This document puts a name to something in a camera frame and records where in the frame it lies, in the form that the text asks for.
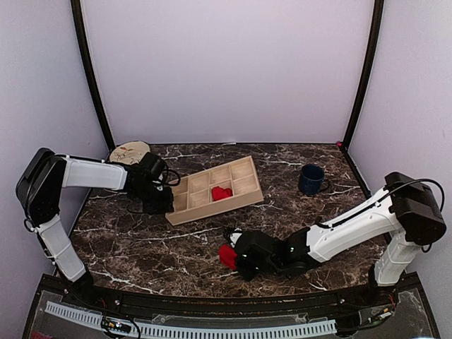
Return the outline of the plain red sock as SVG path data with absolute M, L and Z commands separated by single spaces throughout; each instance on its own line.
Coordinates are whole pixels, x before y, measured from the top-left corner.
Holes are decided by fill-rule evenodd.
M 228 267 L 230 270 L 236 271 L 237 269 L 236 258 L 237 254 L 229 244 L 223 244 L 220 247 L 219 249 L 220 262 L 224 266 Z

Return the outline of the wooden compartment tray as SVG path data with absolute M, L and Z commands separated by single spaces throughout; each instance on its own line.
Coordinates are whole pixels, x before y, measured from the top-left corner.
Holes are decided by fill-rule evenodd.
M 263 201 L 251 156 L 173 181 L 174 211 L 165 215 L 171 225 L 204 219 Z

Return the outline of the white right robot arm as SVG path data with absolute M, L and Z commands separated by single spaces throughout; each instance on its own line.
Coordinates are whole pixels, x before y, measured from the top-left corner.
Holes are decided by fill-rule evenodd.
M 430 187 L 436 181 L 399 172 L 386 175 L 385 181 L 383 188 L 357 207 L 329 221 L 316 221 L 284 240 L 262 231 L 227 228 L 224 238 L 237 255 L 235 269 L 247 281 L 259 273 L 297 277 L 351 247 L 389 233 L 390 244 L 372 266 L 371 282 L 360 292 L 365 305 L 376 306 L 424 246 L 446 233 L 445 200 L 437 200 Z

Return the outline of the red snowflake santa sock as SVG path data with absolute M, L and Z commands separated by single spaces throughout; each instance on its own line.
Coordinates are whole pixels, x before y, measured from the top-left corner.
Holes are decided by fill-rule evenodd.
M 214 186 L 211 189 L 211 196 L 213 201 L 220 201 L 233 196 L 232 189 L 227 187 L 223 188 L 221 186 Z

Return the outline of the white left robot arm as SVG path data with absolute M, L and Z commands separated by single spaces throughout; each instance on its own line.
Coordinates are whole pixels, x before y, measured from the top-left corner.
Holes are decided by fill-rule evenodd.
M 100 301 L 100 293 L 84 280 L 91 275 L 73 247 L 61 219 L 61 195 L 67 189 L 106 189 L 137 199 L 149 215 L 174 212 L 173 173 L 158 155 L 146 153 L 127 165 L 57 154 L 40 148 L 16 184 L 16 198 L 23 212 L 26 230 L 37 235 L 47 258 L 60 274 L 75 283 L 71 294 L 85 308 Z

